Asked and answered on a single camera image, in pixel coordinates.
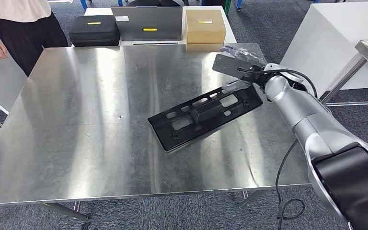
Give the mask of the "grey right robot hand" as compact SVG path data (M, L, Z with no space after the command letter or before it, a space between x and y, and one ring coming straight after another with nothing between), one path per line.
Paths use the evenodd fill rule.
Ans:
M234 56L236 59L257 65L258 67L264 68L267 64L266 59L262 55L258 55L255 52L247 50L245 48L235 48L230 45L225 45L220 48L221 52L227 52ZM237 80L233 83L222 86L222 93L227 94L238 90L246 89L252 86L250 80Z

